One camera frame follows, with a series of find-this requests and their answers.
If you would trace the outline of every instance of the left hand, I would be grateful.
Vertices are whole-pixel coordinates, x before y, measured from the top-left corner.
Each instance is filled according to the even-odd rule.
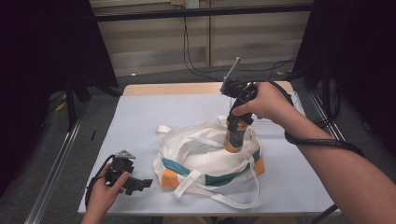
[[[122,186],[128,180],[128,172],[124,172],[112,187],[106,185],[104,178],[106,171],[110,168],[110,163],[106,164],[99,174],[99,178],[93,185],[87,211],[81,223],[100,223],[105,217],[107,210],[117,199],[117,195],[122,193]]]

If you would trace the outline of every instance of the wall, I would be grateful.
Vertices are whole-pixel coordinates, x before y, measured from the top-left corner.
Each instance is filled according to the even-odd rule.
[[[200,7],[310,2],[205,0],[200,1]],[[178,9],[169,0],[91,0],[91,3],[96,14]],[[308,17],[309,12],[291,12],[187,18],[191,61],[195,67],[203,67],[232,64],[236,56],[242,57],[242,63],[286,60],[297,55]],[[99,27],[118,77],[185,68],[182,18],[109,21],[100,22]]]

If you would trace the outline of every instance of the orange fabric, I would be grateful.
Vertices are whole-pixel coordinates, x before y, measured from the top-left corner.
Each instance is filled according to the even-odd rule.
[[[256,172],[256,175],[260,175],[265,172],[264,159],[262,158],[262,156],[260,156],[259,160],[256,162],[256,165],[254,166],[254,171]]]
[[[163,172],[163,181],[161,182],[161,186],[172,186],[174,188],[177,188],[179,184],[180,183],[177,179],[177,173],[172,170],[165,169],[165,171]]]

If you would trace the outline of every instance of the white table surface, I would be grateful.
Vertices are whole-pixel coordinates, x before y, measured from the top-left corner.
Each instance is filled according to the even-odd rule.
[[[297,94],[292,94],[293,101],[304,113]],[[185,193],[177,200],[171,196],[173,189],[160,187],[152,168],[161,139],[156,134],[157,126],[177,129],[216,121],[219,115],[228,114],[230,106],[230,98],[219,93],[121,96],[89,179],[110,154],[127,149],[136,156],[132,176],[152,178],[153,182],[150,188],[134,191],[131,196],[119,195],[108,213],[128,216],[300,216],[321,213],[333,204],[298,148],[285,140],[283,130],[262,120],[255,121],[252,128],[257,130],[262,142],[266,171],[258,176],[260,194],[251,208],[235,209],[192,193]],[[255,196],[255,188],[255,181],[251,179],[222,187],[217,192],[238,202],[249,203]],[[84,197],[78,209],[80,213],[85,212]]]

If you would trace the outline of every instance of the white bag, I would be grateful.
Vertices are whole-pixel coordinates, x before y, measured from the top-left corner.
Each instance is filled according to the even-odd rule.
[[[224,148],[227,128],[219,123],[205,122],[170,131],[159,127],[164,137],[154,160],[154,172],[161,186],[175,188],[173,196],[180,198],[184,191],[204,194],[235,208],[249,208],[259,195],[256,175],[264,173],[260,142],[253,130],[247,128],[243,148],[237,153]],[[238,203],[212,189],[234,181],[256,180],[256,198],[252,203]]]

